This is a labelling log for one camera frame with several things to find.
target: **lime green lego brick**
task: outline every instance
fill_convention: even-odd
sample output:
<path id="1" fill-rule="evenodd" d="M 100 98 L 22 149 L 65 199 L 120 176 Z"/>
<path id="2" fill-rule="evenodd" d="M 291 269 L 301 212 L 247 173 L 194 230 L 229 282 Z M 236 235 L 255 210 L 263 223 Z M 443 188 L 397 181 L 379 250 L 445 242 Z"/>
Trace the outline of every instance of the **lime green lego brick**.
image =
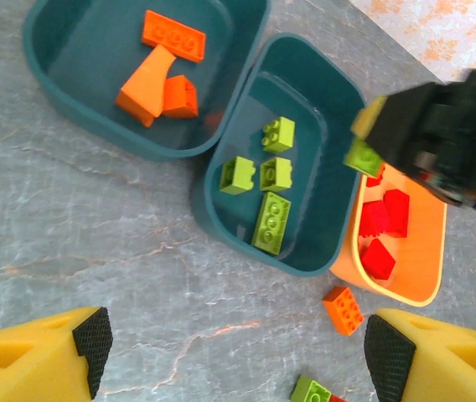
<path id="1" fill-rule="evenodd" d="M 292 393 L 291 402 L 328 402 L 331 392 L 322 385 L 302 375 Z"/>
<path id="2" fill-rule="evenodd" d="M 264 194 L 261 210 L 256 219 L 252 245 L 268 253 L 279 254 L 291 204 L 277 194 L 271 192 Z"/>
<path id="3" fill-rule="evenodd" d="M 279 117 L 264 127 L 262 146 L 264 151 L 279 153 L 294 146 L 296 123 L 286 117 Z"/>
<path id="4" fill-rule="evenodd" d="M 344 158 L 344 164 L 372 178 L 380 175 L 383 159 L 366 145 L 366 142 L 354 137 L 352 146 Z"/>
<path id="5" fill-rule="evenodd" d="M 220 190 L 237 195 L 253 188 L 255 164 L 244 157 L 235 157 L 226 162 L 221 169 Z"/>
<path id="6" fill-rule="evenodd" d="M 274 157 L 261 165 L 261 190 L 282 191 L 292 186 L 292 162 Z"/>

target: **floor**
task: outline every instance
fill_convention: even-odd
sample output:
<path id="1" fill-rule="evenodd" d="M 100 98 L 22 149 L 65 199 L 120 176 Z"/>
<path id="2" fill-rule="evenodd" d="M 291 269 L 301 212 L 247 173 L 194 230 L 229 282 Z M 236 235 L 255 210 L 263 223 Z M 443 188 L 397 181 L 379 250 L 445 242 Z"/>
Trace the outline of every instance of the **floor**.
<path id="1" fill-rule="evenodd" d="M 33 4 L 0 0 L 0 328 L 107 307 L 115 340 L 98 402 L 288 402 L 301 373 L 376 400 L 365 329 L 339 336 L 321 303 L 336 277 L 300 279 L 212 240 L 190 210 L 199 159 L 134 157 L 47 101 L 21 46 Z M 307 38 L 368 101 L 435 79 L 348 0 L 272 0 L 265 38 L 277 32 Z M 476 213 L 449 209 L 429 306 L 354 293 L 366 316 L 403 308 L 476 329 Z"/>
<path id="2" fill-rule="evenodd" d="M 476 0 L 351 0 L 433 74 L 476 67 Z"/>

